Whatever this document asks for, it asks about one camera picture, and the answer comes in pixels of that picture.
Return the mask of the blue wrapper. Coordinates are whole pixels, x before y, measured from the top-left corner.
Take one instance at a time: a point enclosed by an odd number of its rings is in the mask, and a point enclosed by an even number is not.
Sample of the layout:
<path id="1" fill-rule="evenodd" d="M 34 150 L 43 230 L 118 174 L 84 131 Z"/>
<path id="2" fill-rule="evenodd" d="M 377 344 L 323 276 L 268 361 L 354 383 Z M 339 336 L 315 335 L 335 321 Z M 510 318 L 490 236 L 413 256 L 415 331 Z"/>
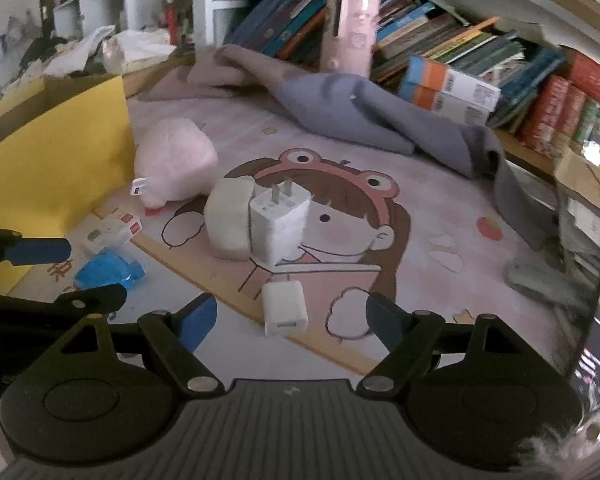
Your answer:
<path id="1" fill-rule="evenodd" d="M 121 285 L 126 290 L 131 290 L 145 275 L 145 270 L 139 262 L 126 261 L 117 252 L 105 250 L 88 259 L 76 272 L 73 281 L 80 289 Z"/>

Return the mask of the small white USB charger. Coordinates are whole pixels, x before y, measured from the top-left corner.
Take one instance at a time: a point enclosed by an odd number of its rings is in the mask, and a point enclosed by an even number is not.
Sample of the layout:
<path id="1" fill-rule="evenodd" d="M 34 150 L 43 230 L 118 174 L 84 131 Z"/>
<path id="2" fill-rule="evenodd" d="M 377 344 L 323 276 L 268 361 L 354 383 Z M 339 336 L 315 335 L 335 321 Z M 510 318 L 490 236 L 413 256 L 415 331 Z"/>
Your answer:
<path id="1" fill-rule="evenodd" d="M 265 336 L 288 336 L 306 331 L 309 315 L 300 282 L 266 283 L 261 296 Z"/>

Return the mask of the white foam block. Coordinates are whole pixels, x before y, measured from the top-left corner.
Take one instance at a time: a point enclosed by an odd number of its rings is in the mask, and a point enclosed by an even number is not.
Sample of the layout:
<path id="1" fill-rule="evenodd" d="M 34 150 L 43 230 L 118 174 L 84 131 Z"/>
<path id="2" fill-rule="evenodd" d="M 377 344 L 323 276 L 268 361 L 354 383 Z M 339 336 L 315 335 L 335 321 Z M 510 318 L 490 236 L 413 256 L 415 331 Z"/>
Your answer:
<path id="1" fill-rule="evenodd" d="M 250 258 L 250 214 L 256 182 L 253 177 L 222 178 L 204 205 L 204 227 L 216 258 L 245 261 Z"/>

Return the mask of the large white plug charger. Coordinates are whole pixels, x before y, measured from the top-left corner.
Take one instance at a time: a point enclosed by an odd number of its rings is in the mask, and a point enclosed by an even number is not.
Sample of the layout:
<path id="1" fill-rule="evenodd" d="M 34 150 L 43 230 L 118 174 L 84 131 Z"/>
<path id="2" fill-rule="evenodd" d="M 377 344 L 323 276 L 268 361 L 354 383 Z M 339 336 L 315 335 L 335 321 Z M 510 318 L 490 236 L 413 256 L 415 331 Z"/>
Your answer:
<path id="1" fill-rule="evenodd" d="M 291 179 L 273 184 L 249 204 L 251 252 L 265 266 L 277 266 L 300 247 L 312 194 Z"/>

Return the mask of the small white red box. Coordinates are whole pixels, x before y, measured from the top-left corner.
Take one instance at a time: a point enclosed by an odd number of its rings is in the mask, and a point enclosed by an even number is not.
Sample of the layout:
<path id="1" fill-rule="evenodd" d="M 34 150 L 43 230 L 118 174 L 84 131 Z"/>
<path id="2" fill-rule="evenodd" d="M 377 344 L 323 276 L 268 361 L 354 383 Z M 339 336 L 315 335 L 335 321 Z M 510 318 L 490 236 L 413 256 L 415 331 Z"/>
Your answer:
<path id="1" fill-rule="evenodd" d="M 142 229 L 142 222 L 135 214 L 117 210 L 91 222 L 81 237 L 81 245 L 88 254 L 97 255 L 124 245 Z"/>

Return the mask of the cartoon girl desk mat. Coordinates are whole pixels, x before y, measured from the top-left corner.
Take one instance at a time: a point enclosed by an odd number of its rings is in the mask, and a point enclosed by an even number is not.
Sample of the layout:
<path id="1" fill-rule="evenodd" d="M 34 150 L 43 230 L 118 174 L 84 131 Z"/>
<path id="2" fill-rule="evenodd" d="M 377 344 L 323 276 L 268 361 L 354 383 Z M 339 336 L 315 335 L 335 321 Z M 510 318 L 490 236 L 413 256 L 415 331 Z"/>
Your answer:
<path id="1" fill-rule="evenodd" d="M 494 209 L 485 184 L 420 156 L 314 136 L 252 99 L 132 99 L 128 107 L 136 136 L 161 119 L 189 118 L 213 142 L 226 176 L 253 177 L 260 188 L 285 179 L 306 188 L 312 203 L 299 249 L 272 268 L 215 258 L 202 203 L 146 212 L 122 188 L 69 233 L 70 260 L 31 270 L 16 287 L 18 296 L 46 301 L 71 290 L 87 259 L 85 229 L 120 209 L 143 225 L 121 255 L 139 262 L 146 275 L 111 321 L 176 311 L 212 292 L 218 318 L 196 355 L 224 382 L 358 379 L 386 353 L 366 321 L 372 292 L 457 324 L 496 314 L 550 365 L 566 366 L 569 346 L 554 311 L 503 280 L 503 266 L 531 252 Z M 302 284 L 309 315 L 303 334 L 265 336 L 261 289 L 279 281 Z"/>

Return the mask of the grey stapler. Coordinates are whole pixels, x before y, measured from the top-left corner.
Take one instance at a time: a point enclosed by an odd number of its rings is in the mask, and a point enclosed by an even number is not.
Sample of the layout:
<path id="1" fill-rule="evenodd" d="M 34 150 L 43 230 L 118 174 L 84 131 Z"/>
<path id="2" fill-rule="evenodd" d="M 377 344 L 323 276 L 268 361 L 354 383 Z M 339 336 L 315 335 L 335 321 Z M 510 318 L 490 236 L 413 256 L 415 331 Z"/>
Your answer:
<path id="1" fill-rule="evenodd" d="M 541 260 L 515 258 L 503 266 L 503 280 L 513 290 L 543 304 L 585 314 L 595 304 L 595 290 Z"/>

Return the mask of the pink plush toy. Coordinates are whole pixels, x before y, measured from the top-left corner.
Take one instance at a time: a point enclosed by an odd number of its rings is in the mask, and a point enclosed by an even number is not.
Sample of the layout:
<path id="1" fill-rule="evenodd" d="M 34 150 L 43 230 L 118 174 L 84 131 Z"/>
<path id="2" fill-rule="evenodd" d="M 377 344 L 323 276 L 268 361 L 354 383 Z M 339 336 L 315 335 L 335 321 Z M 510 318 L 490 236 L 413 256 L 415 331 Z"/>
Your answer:
<path id="1" fill-rule="evenodd" d="M 201 128 L 189 118 L 164 118 L 137 145 L 130 194 L 156 210 L 208 195 L 219 177 L 218 153 Z"/>

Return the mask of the grey purple blanket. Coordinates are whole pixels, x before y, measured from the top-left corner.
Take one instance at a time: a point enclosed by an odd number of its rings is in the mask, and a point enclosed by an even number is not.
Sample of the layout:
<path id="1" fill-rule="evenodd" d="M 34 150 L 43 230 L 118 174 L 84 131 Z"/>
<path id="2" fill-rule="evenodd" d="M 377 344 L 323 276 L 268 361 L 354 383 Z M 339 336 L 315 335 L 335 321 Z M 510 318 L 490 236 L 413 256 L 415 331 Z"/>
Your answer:
<path id="1" fill-rule="evenodd" d="M 533 249 L 558 237 L 553 214 L 524 192 L 491 129 L 452 122 L 362 76 L 311 73 L 230 44 L 172 68 L 141 98 L 228 99 L 249 92 L 320 136 L 401 155 L 421 150 L 468 179 L 489 178 L 495 209 Z"/>

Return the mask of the white tissue pack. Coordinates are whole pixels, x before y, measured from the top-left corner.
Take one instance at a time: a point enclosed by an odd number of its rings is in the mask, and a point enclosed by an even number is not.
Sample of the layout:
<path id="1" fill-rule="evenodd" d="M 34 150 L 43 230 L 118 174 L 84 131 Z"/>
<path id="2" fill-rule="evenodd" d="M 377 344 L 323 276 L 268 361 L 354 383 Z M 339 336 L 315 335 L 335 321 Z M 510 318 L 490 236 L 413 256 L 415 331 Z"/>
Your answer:
<path id="1" fill-rule="evenodd" d="M 124 30 L 102 42 L 102 65 L 108 74 L 135 73 L 166 61 L 175 50 L 166 29 Z"/>

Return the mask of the upper orange blue white box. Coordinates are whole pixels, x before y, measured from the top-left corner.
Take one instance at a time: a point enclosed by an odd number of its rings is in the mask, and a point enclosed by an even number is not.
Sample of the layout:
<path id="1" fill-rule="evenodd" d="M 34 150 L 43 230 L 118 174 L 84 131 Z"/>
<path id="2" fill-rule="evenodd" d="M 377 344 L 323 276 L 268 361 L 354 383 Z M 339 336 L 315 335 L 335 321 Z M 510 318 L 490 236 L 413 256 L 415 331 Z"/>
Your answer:
<path id="1" fill-rule="evenodd" d="M 399 89 L 403 92 L 409 86 L 441 92 L 489 112 L 495 110 L 501 95 L 501 90 L 493 84 L 422 56 L 411 56 L 408 60 Z"/>

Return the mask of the red thick book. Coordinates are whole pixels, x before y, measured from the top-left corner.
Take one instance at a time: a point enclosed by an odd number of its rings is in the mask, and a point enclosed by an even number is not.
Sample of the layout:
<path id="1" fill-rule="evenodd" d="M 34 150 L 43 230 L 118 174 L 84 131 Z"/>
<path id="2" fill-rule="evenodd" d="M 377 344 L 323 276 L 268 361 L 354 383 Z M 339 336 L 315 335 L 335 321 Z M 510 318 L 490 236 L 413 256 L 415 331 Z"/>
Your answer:
<path id="1" fill-rule="evenodd" d="M 565 48 L 564 77 L 588 96 L 600 101 L 600 64 L 576 49 Z"/>

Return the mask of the pink cylindrical humidifier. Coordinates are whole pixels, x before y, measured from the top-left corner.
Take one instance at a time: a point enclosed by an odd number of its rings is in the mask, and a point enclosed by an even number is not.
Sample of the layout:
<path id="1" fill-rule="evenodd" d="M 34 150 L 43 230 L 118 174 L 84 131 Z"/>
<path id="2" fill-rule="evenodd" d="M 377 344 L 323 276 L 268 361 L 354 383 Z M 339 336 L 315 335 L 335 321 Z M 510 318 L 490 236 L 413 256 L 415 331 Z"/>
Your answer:
<path id="1" fill-rule="evenodd" d="M 320 71 L 370 76 L 381 0 L 327 0 Z"/>

